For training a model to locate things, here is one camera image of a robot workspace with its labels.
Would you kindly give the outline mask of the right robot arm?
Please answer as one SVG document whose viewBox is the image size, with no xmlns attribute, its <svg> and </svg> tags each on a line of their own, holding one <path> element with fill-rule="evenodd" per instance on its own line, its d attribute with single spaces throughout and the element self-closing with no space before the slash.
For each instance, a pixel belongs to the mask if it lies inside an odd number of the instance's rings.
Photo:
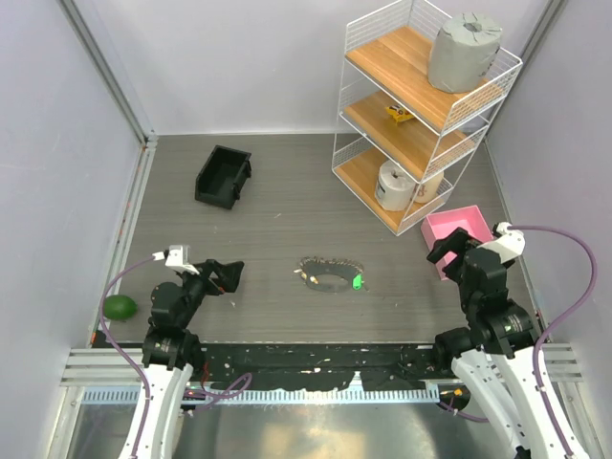
<svg viewBox="0 0 612 459">
<path fill-rule="evenodd" d="M 457 377 L 482 408 L 503 445 L 504 458 L 585 458 L 588 453 L 563 412 L 531 315 L 511 299 L 508 269 L 526 245 L 525 227 L 501 222 L 481 242 L 462 228 L 433 243 L 427 259 L 448 253 L 447 279 L 459 291 L 467 324 L 436 336 L 432 363 Z"/>
</svg>

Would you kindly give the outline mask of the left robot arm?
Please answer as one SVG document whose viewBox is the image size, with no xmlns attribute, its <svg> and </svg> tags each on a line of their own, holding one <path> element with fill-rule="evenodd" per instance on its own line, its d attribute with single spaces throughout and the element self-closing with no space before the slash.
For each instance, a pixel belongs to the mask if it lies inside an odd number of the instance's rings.
<svg viewBox="0 0 612 459">
<path fill-rule="evenodd" d="M 169 458 L 187 383 L 204 370 L 206 355 L 188 324 L 205 297 L 237 290 L 245 263 L 209 259 L 151 292 L 149 328 L 136 365 L 140 393 L 121 458 Z"/>
</svg>

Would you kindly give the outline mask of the green key tag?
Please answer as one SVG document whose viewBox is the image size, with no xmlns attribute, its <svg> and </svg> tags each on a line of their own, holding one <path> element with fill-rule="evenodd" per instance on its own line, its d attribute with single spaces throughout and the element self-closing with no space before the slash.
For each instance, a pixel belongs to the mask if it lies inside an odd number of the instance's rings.
<svg viewBox="0 0 612 459">
<path fill-rule="evenodd" d="M 362 275 L 357 274 L 352 281 L 352 288 L 356 291 L 360 290 L 363 285 Z"/>
</svg>

